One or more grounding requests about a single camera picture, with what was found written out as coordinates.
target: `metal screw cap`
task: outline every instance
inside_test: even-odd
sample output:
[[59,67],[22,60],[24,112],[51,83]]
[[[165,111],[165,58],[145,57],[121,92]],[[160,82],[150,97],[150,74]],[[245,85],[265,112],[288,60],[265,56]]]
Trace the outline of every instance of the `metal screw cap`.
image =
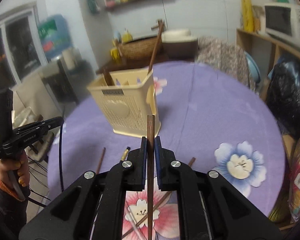
[[218,176],[219,176],[219,173],[217,173],[216,171],[210,171],[209,172],[209,176],[211,177],[211,178],[217,178]]
[[94,177],[94,173],[92,171],[87,171],[85,174],[84,174],[84,177],[86,179],[92,179]]
[[181,166],[181,162],[180,161],[172,161],[171,162],[171,166],[175,167],[175,168],[180,167]]
[[124,162],[122,163],[122,166],[123,166],[124,168],[129,168],[129,167],[132,166],[132,162],[131,162],[131,161],[124,161]]

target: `bowl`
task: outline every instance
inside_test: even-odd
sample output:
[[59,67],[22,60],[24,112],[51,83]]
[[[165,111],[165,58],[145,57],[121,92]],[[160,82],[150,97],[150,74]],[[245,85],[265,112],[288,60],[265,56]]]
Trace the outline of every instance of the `bowl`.
[[166,39],[162,42],[164,51],[172,59],[194,58],[198,53],[198,37],[183,36]]
[[169,39],[173,39],[176,37],[190,36],[191,31],[189,29],[180,29],[180,30],[172,30],[166,31],[162,33],[161,39],[162,41],[168,41]]

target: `yellow bottle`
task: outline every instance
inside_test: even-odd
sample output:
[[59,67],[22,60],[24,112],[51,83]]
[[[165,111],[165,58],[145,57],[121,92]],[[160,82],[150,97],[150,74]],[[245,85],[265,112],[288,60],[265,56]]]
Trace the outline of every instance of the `yellow bottle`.
[[118,59],[120,59],[120,53],[119,53],[119,49],[117,47],[113,47],[110,50],[110,54],[114,61],[117,61]]
[[127,29],[124,29],[124,34],[122,35],[122,43],[127,43],[132,41],[132,35],[128,32]]

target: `microwave oven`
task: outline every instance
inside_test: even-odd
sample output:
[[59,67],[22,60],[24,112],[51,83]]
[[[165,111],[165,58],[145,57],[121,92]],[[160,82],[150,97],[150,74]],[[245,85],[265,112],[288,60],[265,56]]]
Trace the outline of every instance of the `microwave oven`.
[[300,47],[300,5],[266,3],[266,33]]

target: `black gripper frame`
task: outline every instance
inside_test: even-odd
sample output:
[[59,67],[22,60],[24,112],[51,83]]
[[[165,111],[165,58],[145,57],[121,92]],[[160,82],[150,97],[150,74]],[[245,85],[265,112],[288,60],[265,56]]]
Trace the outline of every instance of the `black gripper frame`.
[[122,237],[126,191],[146,183],[146,138],[130,151],[130,167],[119,162],[110,171],[88,171],[26,224],[20,240],[117,240]]
[[177,191],[180,239],[283,239],[278,227],[221,174],[193,171],[182,162],[173,167],[175,155],[161,147],[160,137],[154,149],[159,189]]

